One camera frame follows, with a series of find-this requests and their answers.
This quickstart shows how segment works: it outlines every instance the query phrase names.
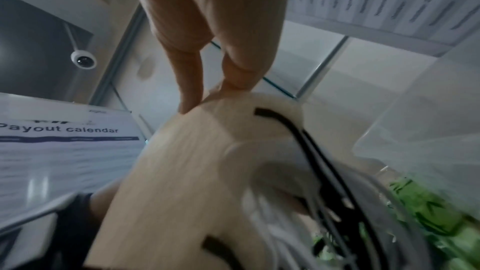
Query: plastic bag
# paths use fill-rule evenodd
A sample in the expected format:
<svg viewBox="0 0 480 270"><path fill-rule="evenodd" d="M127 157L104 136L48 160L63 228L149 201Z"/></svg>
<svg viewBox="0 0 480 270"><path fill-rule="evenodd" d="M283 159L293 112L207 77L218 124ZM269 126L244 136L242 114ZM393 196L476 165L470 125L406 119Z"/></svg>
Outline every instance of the plastic bag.
<svg viewBox="0 0 480 270"><path fill-rule="evenodd" d="M353 147L480 219L480 33L438 59Z"/></svg>

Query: dome camera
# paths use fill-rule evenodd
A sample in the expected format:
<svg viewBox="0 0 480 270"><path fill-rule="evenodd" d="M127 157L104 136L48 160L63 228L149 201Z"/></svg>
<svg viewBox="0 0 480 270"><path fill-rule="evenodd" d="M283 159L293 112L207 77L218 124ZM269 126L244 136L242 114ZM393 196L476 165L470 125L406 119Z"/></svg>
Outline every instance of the dome camera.
<svg viewBox="0 0 480 270"><path fill-rule="evenodd" d="M95 56L84 50L73 51L70 58L75 66L83 70L94 69L97 66L97 59Z"/></svg>

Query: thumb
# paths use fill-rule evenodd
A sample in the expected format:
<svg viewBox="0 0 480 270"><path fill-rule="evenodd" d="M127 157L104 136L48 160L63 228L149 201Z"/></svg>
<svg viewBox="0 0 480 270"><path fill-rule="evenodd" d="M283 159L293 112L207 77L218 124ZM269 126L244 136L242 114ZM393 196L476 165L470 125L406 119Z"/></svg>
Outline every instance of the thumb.
<svg viewBox="0 0 480 270"><path fill-rule="evenodd" d="M200 104L204 93L202 59L199 51L182 51L162 43L180 90L178 112L185 114Z"/></svg>

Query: metal frame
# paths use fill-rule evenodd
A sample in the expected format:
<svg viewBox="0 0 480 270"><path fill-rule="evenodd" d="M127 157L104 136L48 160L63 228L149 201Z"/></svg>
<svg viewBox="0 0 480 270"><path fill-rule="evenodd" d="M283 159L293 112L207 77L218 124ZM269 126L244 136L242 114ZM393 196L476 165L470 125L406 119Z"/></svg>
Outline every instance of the metal frame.
<svg viewBox="0 0 480 270"><path fill-rule="evenodd" d="M117 74L122 64L124 63L125 58L129 53L129 50L131 49L132 44L135 42L135 38L137 37L137 34L140 28L142 27L142 24L145 21L147 21L147 14L145 13L142 6L139 5L135 13L133 14L133 17L130 23L128 24L127 29L125 30L125 33L123 34L123 37L120 43L118 44L118 47L116 48L110 63L108 64L105 74L103 75L100 81L100 84L96 88L95 93L93 94L93 97L90 99L90 102L89 102L90 105L94 105L94 106L100 105L109 86L114 87L112 80L114 79L115 75ZM349 38L348 36L344 36L337 43L337 45L332 49L332 51L327 55L327 57L308 76L308 78L305 80L305 83L300 87L300 89L296 93L291 93L287 91L286 89L277 85L275 82L271 81L267 77L263 77L263 80L266 81L269 85L271 85L275 89L282 92L285 96L302 102L313 91L314 89L313 86L318 85L323 75L325 75L325 73L328 71L328 67L330 66L331 62L339 54L341 54L348 38ZM211 44L217 47L218 49L221 49L220 46L215 42L211 41ZM122 99L120 98L116 90L115 90L115 93L120 99L120 102L123 104Z"/></svg>

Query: white plastic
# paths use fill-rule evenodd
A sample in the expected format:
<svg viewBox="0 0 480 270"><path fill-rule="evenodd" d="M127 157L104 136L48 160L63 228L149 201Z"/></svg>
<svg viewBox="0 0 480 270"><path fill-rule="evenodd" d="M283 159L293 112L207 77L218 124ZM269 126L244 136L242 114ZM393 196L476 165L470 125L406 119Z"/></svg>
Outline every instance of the white plastic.
<svg viewBox="0 0 480 270"><path fill-rule="evenodd" d="M419 76L353 152L480 219L480 33Z"/></svg>

